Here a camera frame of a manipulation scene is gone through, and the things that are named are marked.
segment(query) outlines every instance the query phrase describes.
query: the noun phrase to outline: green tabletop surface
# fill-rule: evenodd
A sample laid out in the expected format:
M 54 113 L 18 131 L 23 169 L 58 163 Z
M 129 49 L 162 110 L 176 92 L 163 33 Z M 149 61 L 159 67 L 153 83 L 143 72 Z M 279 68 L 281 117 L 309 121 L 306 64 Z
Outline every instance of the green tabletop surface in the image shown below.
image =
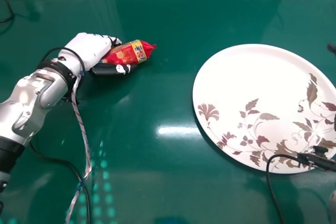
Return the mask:
M 0 24 L 0 101 L 48 49 L 77 33 L 142 39 L 149 61 L 119 78 L 85 76 L 79 110 L 94 163 L 88 181 L 95 224 L 279 223 L 265 173 L 226 156 L 200 129 L 192 88 L 216 52 L 261 43 L 288 49 L 336 84 L 336 0 L 10 0 Z M 0 0 L 0 17 L 5 18 Z M 33 138 L 43 154 L 83 173 L 85 154 L 70 103 L 52 110 Z M 272 175 L 288 223 L 329 223 L 336 175 Z M 78 182 L 71 171 L 27 148 L 12 171 L 0 223 L 64 223 Z M 73 224 L 86 223 L 80 195 Z

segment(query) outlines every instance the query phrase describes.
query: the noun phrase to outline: robotic hand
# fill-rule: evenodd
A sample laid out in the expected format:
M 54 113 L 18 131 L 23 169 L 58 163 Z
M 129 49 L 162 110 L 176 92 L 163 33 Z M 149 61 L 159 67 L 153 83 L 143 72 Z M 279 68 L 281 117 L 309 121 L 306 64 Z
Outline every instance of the robotic hand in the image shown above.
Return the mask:
M 61 98 L 71 96 L 79 74 L 89 71 L 119 44 L 117 38 L 79 33 L 58 58 L 41 62 L 34 73 L 18 81 L 10 97 L 0 104 L 0 193 L 46 114 Z

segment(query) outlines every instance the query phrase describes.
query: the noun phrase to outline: plate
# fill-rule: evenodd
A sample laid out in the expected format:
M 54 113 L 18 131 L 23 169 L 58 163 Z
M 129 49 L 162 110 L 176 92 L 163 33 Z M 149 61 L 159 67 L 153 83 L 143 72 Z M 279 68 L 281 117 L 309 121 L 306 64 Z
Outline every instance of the plate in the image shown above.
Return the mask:
M 205 133 L 230 157 L 266 170 L 274 154 L 336 153 L 336 89 L 314 65 L 287 50 L 239 45 L 218 52 L 199 70 L 193 104 Z M 307 166 L 276 158 L 273 173 Z

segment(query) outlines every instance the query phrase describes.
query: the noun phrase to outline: cable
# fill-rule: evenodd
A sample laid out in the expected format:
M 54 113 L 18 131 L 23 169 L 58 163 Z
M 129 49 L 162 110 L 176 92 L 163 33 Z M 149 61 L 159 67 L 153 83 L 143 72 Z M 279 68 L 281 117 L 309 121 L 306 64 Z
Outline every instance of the cable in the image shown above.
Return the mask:
M 41 153 L 39 153 L 34 148 L 34 146 L 33 146 L 33 144 L 31 142 L 29 142 L 29 146 L 30 146 L 31 150 L 36 154 L 36 156 L 38 156 L 38 157 L 40 157 L 40 158 L 42 158 L 42 159 L 44 159 L 46 161 L 49 161 L 49 162 L 53 162 L 53 163 L 57 163 L 57 164 L 60 164 L 60 165 L 67 166 L 70 170 L 72 170 L 73 174 L 77 177 L 78 182 L 82 183 L 81 176 L 80 176 L 79 172 L 77 171 L 77 169 L 74 167 L 74 165 L 72 163 L 70 163 L 69 161 L 66 161 L 64 159 L 47 157 L 47 156 L 42 155 Z M 83 185 L 82 188 L 83 188 L 83 191 L 84 191 L 84 194 L 85 194 L 86 205 L 87 205 L 87 208 L 86 208 L 86 211 L 87 211 L 87 224 L 90 224 L 90 221 L 91 221 L 90 197 L 89 197 L 89 193 L 88 193 L 88 190 L 86 188 L 86 185 Z
M 49 55 L 51 52 L 56 51 L 56 50 L 60 50 L 60 49 L 63 49 L 63 50 L 67 50 L 67 51 L 69 51 L 69 52 L 72 52 L 72 53 L 76 56 L 76 58 L 79 60 L 80 65 L 82 66 L 82 71 L 85 72 L 85 65 L 84 65 L 84 62 L 83 62 L 82 58 L 78 55 L 78 53 L 76 53 L 75 51 L 73 51 L 72 49 L 67 48 L 67 47 L 55 47 L 55 48 L 53 48 L 53 49 L 50 49 L 50 50 L 47 51 L 47 53 L 43 56 L 43 58 L 42 58 L 42 60 L 40 61 L 40 63 L 41 63 L 42 61 L 44 61 L 44 60 L 48 57 L 48 55 Z
M 7 7 L 8 7 L 8 10 L 9 10 L 10 15 L 9 15 L 8 18 L 5 18 L 5 19 L 0 20 L 0 23 L 4 23 L 4 22 L 7 22 L 7 21 L 10 21 L 11 19 L 14 18 L 14 13 L 13 13 L 13 9 L 12 9 L 12 7 L 11 7 L 11 4 L 9 3 L 8 0 L 5 0 L 5 3 L 6 3 L 6 5 L 7 5 Z
M 82 67 L 82 72 L 84 73 L 85 72 L 85 65 L 84 65 L 84 62 L 83 60 L 80 58 L 80 56 L 75 52 L 73 51 L 72 49 L 70 48 L 67 48 L 67 47 L 55 47 L 51 50 L 49 50 L 41 59 L 40 63 L 43 62 L 47 57 L 48 55 L 53 52 L 53 51 L 56 51 L 56 50 L 60 50 L 60 49 L 63 49 L 63 50 L 67 50 L 69 52 L 72 52 L 76 58 L 79 60 L 80 64 L 81 64 L 81 67 Z M 91 221 L 91 207 L 90 207 L 90 197 L 89 197 L 89 194 L 88 194 L 88 190 L 84 184 L 84 180 L 82 179 L 82 177 L 80 176 L 79 172 L 77 171 L 77 169 L 74 167 L 74 165 L 72 163 L 70 163 L 69 161 L 66 161 L 64 159 L 59 159 L 59 158 L 53 158 L 53 157 L 47 157 L 47 156 L 44 156 L 42 155 L 41 153 L 39 153 L 33 146 L 33 144 L 31 142 L 29 142 L 29 146 L 30 148 L 33 150 L 33 152 L 40 158 L 46 160 L 46 161 L 49 161 L 49 162 L 53 162 L 53 163 L 57 163 L 57 164 L 61 164 L 61 165 L 65 165 L 67 166 L 69 169 L 72 170 L 72 172 L 75 174 L 75 176 L 77 177 L 77 180 L 78 182 L 80 183 L 79 187 L 78 188 L 82 188 L 83 191 L 84 191 L 84 194 L 85 194 L 85 198 L 86 198 L 86 204 L 87 204 L 87 224 L 90 224 L 90 221 Z
M 275 197 L 275 193 L 273 191 L 273 188 L 272 188 L 272 184 L 271 184 L 271 181 L 270 181 L 270 176 L 269 176 L 269 166 L 272 162 L 272 159 L 276 158 L 276 157 L 285 157 L 285 158 L 288 158 L 288 159 L 291 159 L 291 160 L 294 160 L 294 161 L 297 161 L 300 163 L 299 159 L 296 158 L 296 157 L 292 157 L 292 156 L 289 156 L 289 155 L 285 155 L 285 154 L 276 154 L 276 155 L 273 155 L 267 162 L 267 166 L 266 166 L 266 180 L 267 180 L 267 186 L 269 188 L 269 191 L 271 193 L 271 196 L 272 196 L 272 200 L 273 200 L 273 203 L 274 203 L 274 206 L 277 210 L 277 213 L 278 213 L 278 216 L 279 216 L 279 219 L 280 219 L 280 222 L 281 224 L 285 224 L 285 218 L 284 218 L 284 215 L 282 214 L 282 211 L 280 209 L 280 206 L 279 206 L 279 203 L 277 202 L 277 199 Z

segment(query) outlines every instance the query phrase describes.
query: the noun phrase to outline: red snack bag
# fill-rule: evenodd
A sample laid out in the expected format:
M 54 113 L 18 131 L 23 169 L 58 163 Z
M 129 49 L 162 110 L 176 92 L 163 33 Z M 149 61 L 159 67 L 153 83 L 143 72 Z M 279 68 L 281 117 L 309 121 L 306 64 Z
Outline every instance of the red snack bag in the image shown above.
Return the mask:
M 156 45 L 137 39 L 111 49 L 101 62 L 109 64 L 139 64 L 148 60 L 155 48 Z

